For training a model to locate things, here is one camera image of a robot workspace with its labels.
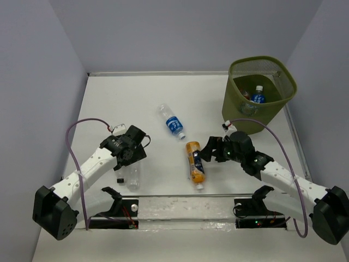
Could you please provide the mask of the clear crushed bottle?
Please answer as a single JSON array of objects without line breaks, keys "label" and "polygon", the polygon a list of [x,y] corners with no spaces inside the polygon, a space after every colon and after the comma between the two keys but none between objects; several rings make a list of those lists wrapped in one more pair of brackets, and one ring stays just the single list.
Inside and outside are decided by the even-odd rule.
[{"label": "clear crushed bottle", "polygon": [[136,192],[140,188],[140,177],[141,177],[141,164],[134,163],[126,168],[127,188]]}]

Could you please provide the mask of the yellow label drink bottle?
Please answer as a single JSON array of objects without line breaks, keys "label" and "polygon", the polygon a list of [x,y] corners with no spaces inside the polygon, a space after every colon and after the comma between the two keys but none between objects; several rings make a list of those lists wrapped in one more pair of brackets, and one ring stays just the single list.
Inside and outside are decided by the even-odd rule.
[{"label": "yellow label drink bottle", "polygon": [[200,144],[197,141],[188,142],[185,146],[186,155],[189,162],[189,176],[197,190],[203,190],[206,176],[202,165],[202,160],[199,156],[201,150]]}]

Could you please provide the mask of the blue label bottle white cap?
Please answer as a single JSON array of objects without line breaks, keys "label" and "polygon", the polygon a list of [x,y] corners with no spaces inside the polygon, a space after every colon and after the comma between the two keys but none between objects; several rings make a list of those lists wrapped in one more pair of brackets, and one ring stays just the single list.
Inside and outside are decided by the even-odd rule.
[{"label": "blue label bottle white cap", "polygon": [[266,102],[266,98],[263,93],[263,86],[256,86],[255,93],[251,96],[250,101],[256,104],[264,104]]}]

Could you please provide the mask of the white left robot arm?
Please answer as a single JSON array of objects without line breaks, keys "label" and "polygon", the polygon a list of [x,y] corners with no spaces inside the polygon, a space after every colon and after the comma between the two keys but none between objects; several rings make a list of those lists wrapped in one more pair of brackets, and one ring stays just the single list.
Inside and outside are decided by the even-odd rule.
[{"label": "white left robot arm", "polygon": [[41,186],[34,195],[32,219],[56,240],[65,239],[95,215],[114,216],[123,208],[123,197],[111,187],[97,195],[85,193],[110,170],[130,166],[146,158],[142,146],[147,134],[131,125],[125,133],[110,135],[74,172],[50,188]]}]

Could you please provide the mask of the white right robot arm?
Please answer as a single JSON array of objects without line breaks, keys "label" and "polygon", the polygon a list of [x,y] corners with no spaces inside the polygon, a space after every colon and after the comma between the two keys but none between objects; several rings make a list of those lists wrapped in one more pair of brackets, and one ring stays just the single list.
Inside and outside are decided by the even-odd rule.
[{"label": "white right robot arm", "polygon": [[343,189],[319,186],[291,173],[255,150],[245,132],[236,131],[224,138],[211,136],[199,155],[206,162],[212,158],[235,161],[248,175],[287,193],[301,207],[300,217],[310,221],[315,233],[328,244],[337,245],[348,233],[348,196]]}]

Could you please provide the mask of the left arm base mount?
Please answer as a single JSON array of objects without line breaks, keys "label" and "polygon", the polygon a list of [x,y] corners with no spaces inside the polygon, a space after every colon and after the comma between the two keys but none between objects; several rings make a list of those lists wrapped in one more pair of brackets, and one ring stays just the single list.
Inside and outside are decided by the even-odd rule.
[{"label": "left arm base mount", "polygon": [[137,218],[138,198],[124,198],[111,187],[104,187],[98,194],[86,196],[89,229],[139,228]]}]

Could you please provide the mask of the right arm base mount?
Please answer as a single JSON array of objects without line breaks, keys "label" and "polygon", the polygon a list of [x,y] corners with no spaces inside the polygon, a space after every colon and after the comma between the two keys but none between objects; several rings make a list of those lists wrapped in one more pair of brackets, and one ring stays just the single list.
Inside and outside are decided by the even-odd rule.
[{"label": "right arm base mount", "polygon": [[268,210],[264,204],[264,199],[273,191],[270,186],[262,186],[249,198],[234,199],[232,213],[236,218],[237,229],[287,229],[290,218],[286,218],[282,213]]}]

